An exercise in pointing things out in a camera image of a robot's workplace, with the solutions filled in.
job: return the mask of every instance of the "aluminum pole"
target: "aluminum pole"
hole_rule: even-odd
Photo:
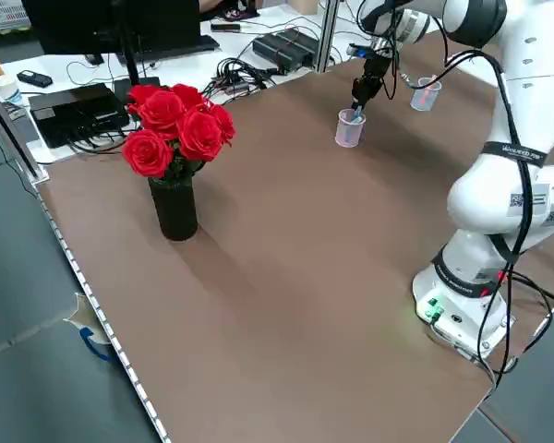
[[[334,36],[338,10],[339,0],[326,0],[324,19],[322,20],[322,33],[320,34],[318,51],[316,53],[316,72],[319,74],[326,72],[326,66],[328,66],[329,59],[331,58],[332,37]]]

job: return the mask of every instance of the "black box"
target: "black box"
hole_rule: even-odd
[[[311,60],[309,60],[309,64],[312,66],[314,65],[316,61],[316,53],[318,52],[318,40],[313,37],[309,37],[301,30],[297,30],[295,28],[290,28],[289,30],[279,32],[277,36],[282,39],[286,39],[287,41],[291,42],[291,44],[311,53],[312,57]]]
[[[125,108],[103,83],[36,95],[29,103],[30,114],[50,148],[129,123]]]
[[[295,71],[302,66],[311,65],[313,58],[310,51],[292,44],[291,40],[279,34],[267,34],[256,38],[252,41],[252,50],[286,71]]]

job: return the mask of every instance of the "gray floor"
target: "gray floor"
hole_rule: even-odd
[[[0,166],[0,443],[160,441],[120,365],[62,321],[78,289],[39,203]]]

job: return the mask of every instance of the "metal frame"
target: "metal frame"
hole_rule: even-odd
[[[24,138],[13,125],[8,113],[0,102],[0,136],[5,142],[2,148],[6,153],[12,154],[22,172],[29,181],[35,185],[49,179],[49,175],[41,165],[37,164],[30,153]]]
[[[339,3],[340,0],[326,0],[326,5],[324,6],[322,33],[320,34],[318,51],[316,53],[316,72],[319,74],[326,72],[326,67],[331,57],[332,37],[334,36]]]

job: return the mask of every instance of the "black strap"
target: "black strap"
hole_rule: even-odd
[[[431,263],[435,268],[435,272],[437,272],[437,275],[446,286],[468,298],[480,298],[492,294],[492,291],[494,291],[497,285],[494,281],[478,284],[469,283],[453,275],[443,261],[443,249],[445,249],[445,246],[439,251],[435,258],[431,260]]]
[[[547,154],[541,150],[532,150],[525,146],[500,141],[487,141],[482,149],[483,154],[498,155],[510,160],[521,160],[542,167],[546,161]]]
[[[493,244],[493,246],[495,246],[495,249],[497,249],[497,252],[500,254],[500,256],[503,257],[507,263],[513,265],[517,263],[517,260],[520,256],[513,254],[513,252],[507,246],[507,242],[505,242],[505,238],[502,236],[502,234],[492,233],[488,235],[488,238],[490,239],[490,242]]]

